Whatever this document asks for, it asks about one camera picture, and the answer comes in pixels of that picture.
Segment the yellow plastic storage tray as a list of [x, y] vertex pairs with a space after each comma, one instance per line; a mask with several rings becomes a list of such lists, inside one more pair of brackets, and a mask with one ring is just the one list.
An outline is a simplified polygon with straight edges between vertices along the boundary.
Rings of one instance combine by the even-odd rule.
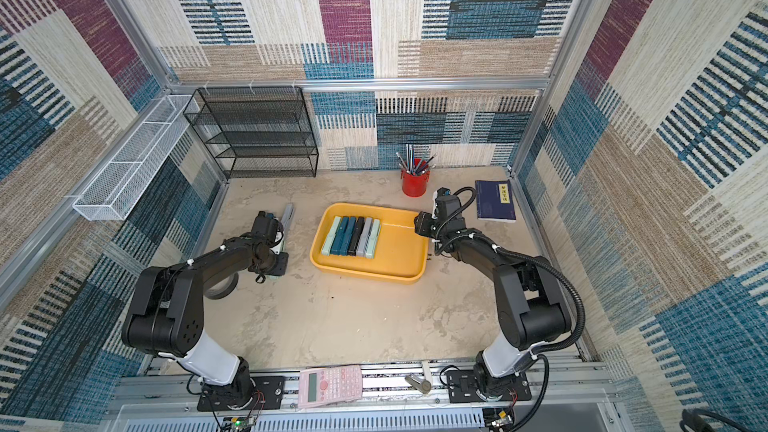
[[[381, 231], [371, 259], [324, 255], [322, 246], [334, 220], [348, 216], [381, 221]], [[429, 240], [414, 231], [417, 213], [374, 205], [339, 202], [324, 212], [310, 249], [310, 260], [323, 272], [401, 284], [418, 281], [426, 270]]]

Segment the grey pruning pliers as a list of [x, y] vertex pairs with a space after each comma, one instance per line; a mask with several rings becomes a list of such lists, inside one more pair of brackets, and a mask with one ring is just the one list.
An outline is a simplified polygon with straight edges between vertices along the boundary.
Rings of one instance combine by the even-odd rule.
[[366, 217], [363, 229], [361, 231], [358, 245], [356, 248], [356, 256], [357, 257], [363, 257], [365, 255], [365, 251], [367, 248], [367, 243], [370, 237], [370, 231], [373, 224], [373, 218], [372, 217]]

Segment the black pruning pliers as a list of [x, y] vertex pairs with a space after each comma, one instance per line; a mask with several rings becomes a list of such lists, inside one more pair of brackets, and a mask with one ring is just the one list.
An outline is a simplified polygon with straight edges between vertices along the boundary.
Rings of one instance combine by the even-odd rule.
[[366, 218], [363, 216], [356, 218], [355, 226], [354, 226], [351, 240], [347, 250], [347, 253], [349, 256], [357, 255], [357, 248], [360, 241], [360, 236], [362, 235], [362, 231], [365, 225], [365, 221], [366, 221]]

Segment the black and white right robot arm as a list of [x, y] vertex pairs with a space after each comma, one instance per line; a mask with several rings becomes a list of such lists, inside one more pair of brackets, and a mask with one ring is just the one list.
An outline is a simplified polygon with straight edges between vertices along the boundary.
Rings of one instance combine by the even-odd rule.
[[477, 391], [496, 400], [512, 389], [544, 354], [575, 344], [586, 325], [578, 291], [543, 257], [507, 250], [461, 220], [441, 226], [428, 212], [414, 219], [419, 236], [435, 242], [435, 254], [468, 264], [494, 286], [500, 333], [481, 351], [473, 368]]

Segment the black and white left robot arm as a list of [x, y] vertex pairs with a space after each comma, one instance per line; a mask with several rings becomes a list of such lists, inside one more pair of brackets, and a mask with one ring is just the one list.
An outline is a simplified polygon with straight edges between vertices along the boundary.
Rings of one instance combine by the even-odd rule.
[[171, 359], [202, 380], [212, 407], [237, 410], [256, 395], [247, 360], [220, 346], [205, 330], [204, 296], [242, 270], [258, 277], [285, 274], [289, 254], [263, 237], [235, 237], [202, 256], [141, 272], [123, 323], [124, 345]]

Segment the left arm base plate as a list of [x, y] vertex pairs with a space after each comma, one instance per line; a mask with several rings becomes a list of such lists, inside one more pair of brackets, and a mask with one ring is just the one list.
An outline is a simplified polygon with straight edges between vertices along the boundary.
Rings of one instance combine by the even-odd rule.
[[198, 412], [237, 412], [277, 410], [285, 386], [283, 376], [251, 376], [236, 379], [226, 386], [203, 384], [196, 409]]

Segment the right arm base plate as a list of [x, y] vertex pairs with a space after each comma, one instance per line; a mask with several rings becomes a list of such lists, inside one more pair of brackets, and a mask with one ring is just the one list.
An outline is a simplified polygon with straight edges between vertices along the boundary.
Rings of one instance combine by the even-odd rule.
[[503, 378], [476, 374], [449, 365], [440, 371], [440, 381], [451, 403], [515, 402], [532, 399], [529, 382], [524, 374]]

